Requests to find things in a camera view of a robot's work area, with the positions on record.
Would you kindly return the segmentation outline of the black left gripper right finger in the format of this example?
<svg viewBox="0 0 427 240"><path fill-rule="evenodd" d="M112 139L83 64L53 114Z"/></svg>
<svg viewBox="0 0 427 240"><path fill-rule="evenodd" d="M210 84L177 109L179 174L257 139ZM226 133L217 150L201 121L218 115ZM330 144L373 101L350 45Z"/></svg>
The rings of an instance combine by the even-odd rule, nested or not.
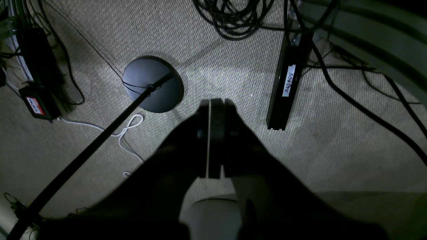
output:
<svg viewBox="0 0 427 240"><path fill-rule="evenodd" d="M386 240L380 225L355 220L308 190L273 157L229 99L210 101L209 176L220 168L235 188L238 240Z"/></svg>

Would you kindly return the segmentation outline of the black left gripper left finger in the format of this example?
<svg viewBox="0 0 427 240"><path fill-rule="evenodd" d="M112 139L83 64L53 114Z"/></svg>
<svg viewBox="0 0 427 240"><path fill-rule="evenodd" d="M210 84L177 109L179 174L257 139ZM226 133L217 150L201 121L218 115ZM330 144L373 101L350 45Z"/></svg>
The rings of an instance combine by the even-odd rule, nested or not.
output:
<svg viewBox="0 0 427 240"><path fill-rule="evenodd" d="M48 220L41 240L189 240L183 199L206 176L209 100L179 124L115 191L82 214Z"/></svg>

